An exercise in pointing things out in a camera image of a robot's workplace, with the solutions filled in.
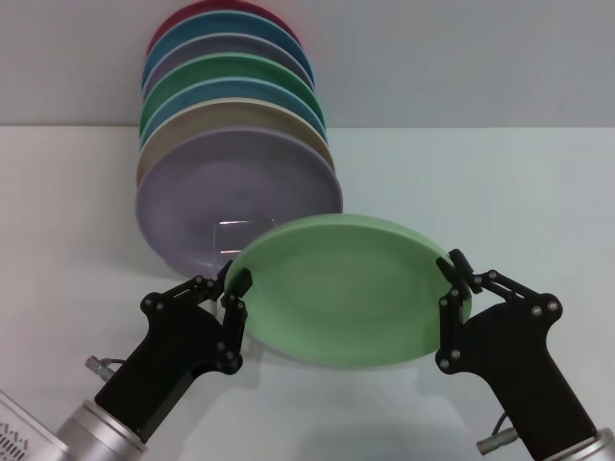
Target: white surface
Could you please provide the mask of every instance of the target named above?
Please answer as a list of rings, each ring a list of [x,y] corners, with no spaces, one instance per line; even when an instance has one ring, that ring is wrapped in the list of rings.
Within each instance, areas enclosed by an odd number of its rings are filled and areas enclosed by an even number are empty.
[[[332,127],[615,126],[612,0],[259,0]],[[135,124],[147,43],[190,0],[3,0],[0,123]]]
[[[133,217],[134,129],[0,129],[0,388],[56,429],[102,381],[90,354],[143,338],[138,304],[177,278]],[[614,426],[615,131],[331,131],[346,210],[397,221],[477,271],[555,293],[555,362],[597,426]],[[479,297],[476,311],[486,307]],[[433,357],[338,372],[252,348],[235,376],[203,376],[147,461],[463,461],[501,407]],[[529,460],[523,445],[491,461]]]

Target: green plate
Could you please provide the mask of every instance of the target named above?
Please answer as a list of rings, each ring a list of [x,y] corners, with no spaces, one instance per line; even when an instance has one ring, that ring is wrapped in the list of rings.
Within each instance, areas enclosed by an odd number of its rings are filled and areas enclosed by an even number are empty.
[[[301,98],[325,125],[323,112],[309,86],[276,62],[242,53],[218,53],[176,67],[154,86],[143,102],[139,134],[154,112],[169,98],[191,85],[223,77],[247,77],[279,85]]]
[[[339,368],[406,362],[439,347],[438,300],[451,288],[447,253],[389,221],[349,214],[279,226],[232,264],[247,267],[246,328],[289,356]],[[467,303],[464,319],[470,315]]]

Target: stack of plates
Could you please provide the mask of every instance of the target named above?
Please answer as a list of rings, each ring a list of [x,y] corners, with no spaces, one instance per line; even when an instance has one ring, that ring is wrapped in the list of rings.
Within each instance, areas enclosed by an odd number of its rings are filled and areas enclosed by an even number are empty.
[[[342,211],[311,67],[273,13],[237,0],[179,10],[156,31],[141,84],[136,218],[170,266],[215,274],[221,223]]]

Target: teal plate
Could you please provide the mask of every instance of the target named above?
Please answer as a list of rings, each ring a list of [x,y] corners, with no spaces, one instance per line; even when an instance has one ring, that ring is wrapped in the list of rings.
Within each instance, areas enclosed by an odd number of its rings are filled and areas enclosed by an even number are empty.
[[[366,216],[312,216],[279,226],[233,263],[254,285],[246,328],[283,354],[337,368],[408,362],[439,347],[447,253],[423,235]],[[466,303],[463,318],[470,315]]]

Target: robotic arm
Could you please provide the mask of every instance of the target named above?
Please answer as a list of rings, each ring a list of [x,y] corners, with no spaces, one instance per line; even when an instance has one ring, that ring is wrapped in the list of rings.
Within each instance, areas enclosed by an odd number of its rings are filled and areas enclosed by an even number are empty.
[[[469,372],[491,386],[513,428],[478,443],[480,452],[521,438],[537,461],[615,461],[610,429],[596,430],[547,351],[547,333],[562,314],[553,295],[535,293],[496,271],[475,275],[459,250],[438,267],[451,290],[439,300],[440,350],[447,374]],[[196,277],[141,302],[149,331],[114,373],[95,358],[88,366],[107,381],[62,425],[57,436],[0,393],[0,461],[137,461],[145,444],[190,384],[207,372],[236,373],[247,318],[241,298],[252,286],[244,270],[224,292],[230,263],[217,279]],[[461,308],[483,289],[504,302],[467,322]],[[222,323],[199,307],[222,296]]]

